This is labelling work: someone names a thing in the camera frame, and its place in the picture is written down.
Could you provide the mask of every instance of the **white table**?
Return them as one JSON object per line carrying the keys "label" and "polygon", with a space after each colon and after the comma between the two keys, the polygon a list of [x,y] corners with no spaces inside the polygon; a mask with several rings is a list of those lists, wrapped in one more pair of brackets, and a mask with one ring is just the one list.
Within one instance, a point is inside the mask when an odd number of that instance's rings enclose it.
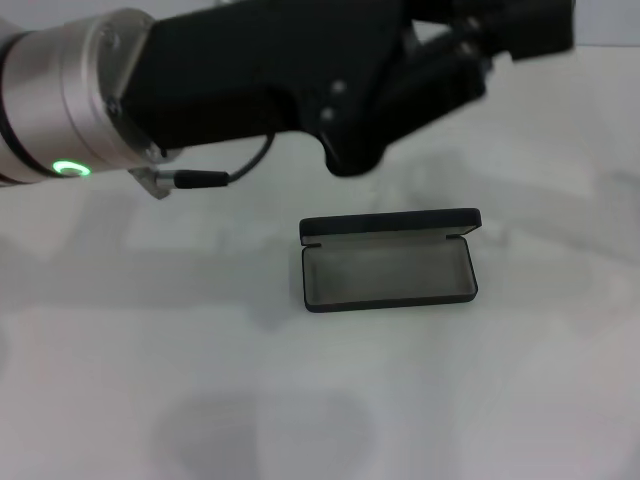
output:
{"label": "white table", "polygon": [[[0,478],[638,478],[639,80],[632,49],[500,62],[355,180],[289,134],[228,190],[0,192]],[[302,218],[449,207],[483,214],[474,303],[304,310]]]}

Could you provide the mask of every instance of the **case lid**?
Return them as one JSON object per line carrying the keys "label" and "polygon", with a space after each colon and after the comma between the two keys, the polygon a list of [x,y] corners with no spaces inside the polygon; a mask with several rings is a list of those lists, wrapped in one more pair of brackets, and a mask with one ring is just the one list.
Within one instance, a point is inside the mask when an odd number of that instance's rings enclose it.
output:
{"label": "case lid", "polygon": [[311,218],[300,222],[312,312],[468,302],[478,286],[462,235],[477,209]]}

